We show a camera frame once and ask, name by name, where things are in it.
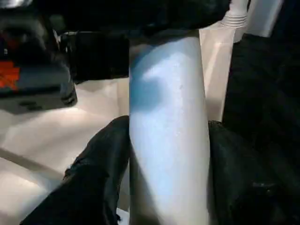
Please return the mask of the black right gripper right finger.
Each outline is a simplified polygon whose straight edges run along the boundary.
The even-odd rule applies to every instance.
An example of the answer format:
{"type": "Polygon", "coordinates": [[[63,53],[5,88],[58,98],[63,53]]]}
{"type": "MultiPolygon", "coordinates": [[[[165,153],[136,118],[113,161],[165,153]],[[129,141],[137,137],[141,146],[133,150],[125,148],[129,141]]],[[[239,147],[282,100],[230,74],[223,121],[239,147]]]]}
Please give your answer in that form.
{"type": "Polygon", "coordinates": [[[244,138],[210,121],[214,207],[219,225],[297,225],[300,176],[280,149],[258,152],[244,138]]]}

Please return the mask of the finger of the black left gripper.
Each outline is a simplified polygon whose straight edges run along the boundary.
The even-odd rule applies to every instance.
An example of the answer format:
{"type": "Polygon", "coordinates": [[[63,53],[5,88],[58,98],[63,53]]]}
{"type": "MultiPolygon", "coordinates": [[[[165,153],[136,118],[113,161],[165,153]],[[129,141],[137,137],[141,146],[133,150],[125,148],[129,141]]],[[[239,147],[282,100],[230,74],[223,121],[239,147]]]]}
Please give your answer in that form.
{"type": "Polygon", "coordinates": [[[129,40],[99,32],[67,32],[60,36],[60,50],[76,84],[127,78],[129,40]]]}
{"type": "Polygon", "coordinates": [[[229,0],[49,0],[47,14],[60,15],[65,30],[149,38],[184,33],[222,20],[229,0]]]}

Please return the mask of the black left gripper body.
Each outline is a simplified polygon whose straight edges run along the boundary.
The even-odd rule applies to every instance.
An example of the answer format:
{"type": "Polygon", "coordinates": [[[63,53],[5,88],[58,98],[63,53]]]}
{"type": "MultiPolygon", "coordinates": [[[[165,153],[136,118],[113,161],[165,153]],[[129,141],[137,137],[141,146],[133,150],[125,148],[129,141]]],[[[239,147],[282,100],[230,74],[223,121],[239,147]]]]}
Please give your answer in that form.
{"type": "Polygon", "coordinates": [[[48,18],[32,0],[2,0],[1,110],[24,114],[76,103],[75,84],[48,18]]]}

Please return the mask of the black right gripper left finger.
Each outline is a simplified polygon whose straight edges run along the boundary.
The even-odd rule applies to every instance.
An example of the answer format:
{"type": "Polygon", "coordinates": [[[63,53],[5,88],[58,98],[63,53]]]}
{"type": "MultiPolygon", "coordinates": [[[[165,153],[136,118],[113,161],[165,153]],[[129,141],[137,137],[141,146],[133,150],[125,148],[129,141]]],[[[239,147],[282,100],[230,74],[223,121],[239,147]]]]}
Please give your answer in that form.
{"type": "Polygon", "coordinates": [[[116,225],[120,185],[130,155],[129,117],[96,133],[55,188],[22,225],[116,225]]]}

